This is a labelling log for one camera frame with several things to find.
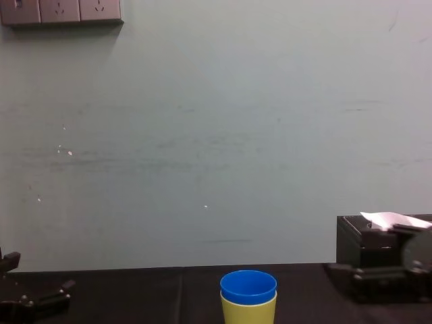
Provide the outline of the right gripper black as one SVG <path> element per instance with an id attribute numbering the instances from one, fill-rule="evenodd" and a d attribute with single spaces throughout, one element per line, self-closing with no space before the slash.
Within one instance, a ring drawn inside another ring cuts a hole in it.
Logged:
<path id="1" fill-rule="evenodd" d="M 352 297 L 359 303 L 431 302 L 431 273 L 403 267 L 353 267 L 325 264 L 334 279 L 352 281 Z"/>

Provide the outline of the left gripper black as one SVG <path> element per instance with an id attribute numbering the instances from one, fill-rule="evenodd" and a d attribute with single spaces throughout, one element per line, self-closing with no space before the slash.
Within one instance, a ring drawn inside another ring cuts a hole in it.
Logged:
<path id="1" fill-rule="evenodd" d="M 19 252 L 1 254 L 1 279 L 5 279 L 8 272 L 18 268 L 20 257 Z M 69 280 L 48 292 L 22 294 L 19 301 L 1 301 L 1 323 L 34 323 L 66 312 L 75 285 L 74 280 Z"/>

